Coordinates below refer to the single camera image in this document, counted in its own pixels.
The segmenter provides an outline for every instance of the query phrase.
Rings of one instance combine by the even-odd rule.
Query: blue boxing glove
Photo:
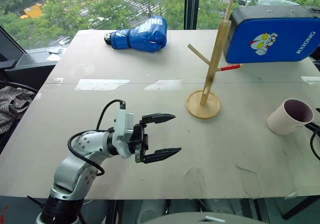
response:
[[[153,16],[137,27],[107,33],[104,41],[114,49],[133,48],[154,53],[166,46],[167,28],[166,19]]]

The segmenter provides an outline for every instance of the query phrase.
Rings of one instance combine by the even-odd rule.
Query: white mug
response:
[[[266,120],[271,131],[288,135],[312,122],[314,113],[309,105],[298,99],[285,100]]]

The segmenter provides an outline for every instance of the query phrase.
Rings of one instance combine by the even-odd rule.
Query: robotic arm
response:
[[[149,149],[148,135],[145,134],[147,124],[163,123],[175,116],[162,113],[145,115],[134,125],[134,114],[126,111],[124,101],[119,101],[120,109],[117,111],[114,127],[99,130],[101,116],[97,130],[82,131],[69,139],[68,148],[71,153],[55,171],[50,195],[45,204],[41,204],[42,212],[38,215],[36,224],[77,223],[84,198],[92,183],[105,172],[100,166],[105,159],[116,155],[129,158],[134,154],[136,163],[152,163],[165,160],[181,150],[166,148],[146,155]]]

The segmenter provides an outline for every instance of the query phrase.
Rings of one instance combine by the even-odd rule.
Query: wooden mug tree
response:
[[[199,58],[201,58],[205,63],[209,65],[208,72],[205,78],[204,88],[192,92],[186,100],[186,108],[189,113],[199,119],[213,118],[219,113],[221,109],[221,102],[219,98],[210,90],[214,82],[220,58],[230,30],[231,21],[229,20],[229,18],[231,14],[232,4],[233,2],[231,0],[229,2],[224,19],[220,21],[210,61],[207,60],[192,45],[188,45],[188,48],[191,51],[193,51]]]

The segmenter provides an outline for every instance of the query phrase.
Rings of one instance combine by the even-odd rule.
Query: yellow vehicle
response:
[[[43,5],[38,3],[32,6],[29,6],[28,8],[24,9],[25,15],[20,16],[21,19],[25,18],[37,18],[42,15],[41,7]]]

